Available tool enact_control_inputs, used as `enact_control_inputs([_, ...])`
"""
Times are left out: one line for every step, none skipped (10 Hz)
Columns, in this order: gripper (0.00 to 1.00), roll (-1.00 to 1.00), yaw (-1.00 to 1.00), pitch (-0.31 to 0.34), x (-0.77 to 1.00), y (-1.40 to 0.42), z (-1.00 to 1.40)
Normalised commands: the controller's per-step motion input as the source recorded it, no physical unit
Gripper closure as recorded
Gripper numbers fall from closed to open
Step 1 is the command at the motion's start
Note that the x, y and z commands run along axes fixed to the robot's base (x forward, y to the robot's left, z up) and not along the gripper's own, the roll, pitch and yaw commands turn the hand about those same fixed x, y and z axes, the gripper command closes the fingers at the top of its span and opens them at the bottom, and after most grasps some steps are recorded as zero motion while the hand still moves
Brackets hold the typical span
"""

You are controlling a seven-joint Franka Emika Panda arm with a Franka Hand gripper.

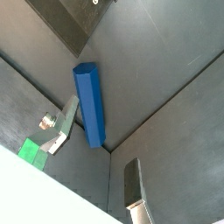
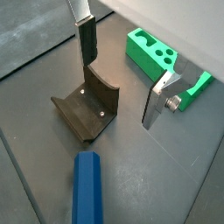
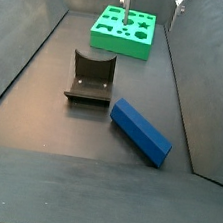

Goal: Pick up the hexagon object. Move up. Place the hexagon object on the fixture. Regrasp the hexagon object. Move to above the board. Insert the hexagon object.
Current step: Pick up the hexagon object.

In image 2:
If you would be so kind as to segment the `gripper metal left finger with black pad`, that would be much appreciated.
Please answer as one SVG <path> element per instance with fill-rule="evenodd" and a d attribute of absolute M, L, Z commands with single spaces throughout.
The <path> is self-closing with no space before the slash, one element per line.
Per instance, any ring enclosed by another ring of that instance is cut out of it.
<path fill-rule="evenodd" d="M 97 57 L 97 38 L 95 17 L 91 14 L 88 0 L 66 0 L 73 16 L 76 35 L 80 41 L 80 52 L 84 67 Z"/>

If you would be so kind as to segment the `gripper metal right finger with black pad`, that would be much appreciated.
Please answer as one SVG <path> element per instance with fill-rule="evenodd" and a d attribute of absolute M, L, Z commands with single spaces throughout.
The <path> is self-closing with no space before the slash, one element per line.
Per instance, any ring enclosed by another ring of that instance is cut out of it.
<path fill-rule="evenodd" d="M 181 103 L 181 98 L 174 85 L 180 76 L 165 70 L 150 87 L 143 111 L 142 125 L 148 130 L 162 113 L 163 108 L 175 112 Z"/>

